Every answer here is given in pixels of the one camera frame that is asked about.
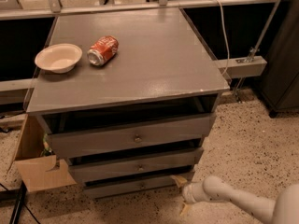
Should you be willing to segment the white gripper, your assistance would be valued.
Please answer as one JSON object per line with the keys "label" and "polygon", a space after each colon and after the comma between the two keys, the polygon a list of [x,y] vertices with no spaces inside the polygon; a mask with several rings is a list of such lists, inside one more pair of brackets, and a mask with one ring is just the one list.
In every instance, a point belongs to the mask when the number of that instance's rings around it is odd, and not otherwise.
{"label": "white gripper", "polygon": [[189,203],[199,203],[206,199],[206,194],[201,182],[190,182],[181,175],[171,175],[171,178],[176,182],[176,185],[181,188],[181,194],[185,201],[182,205],[179,215],[182,217],[191,209]]}

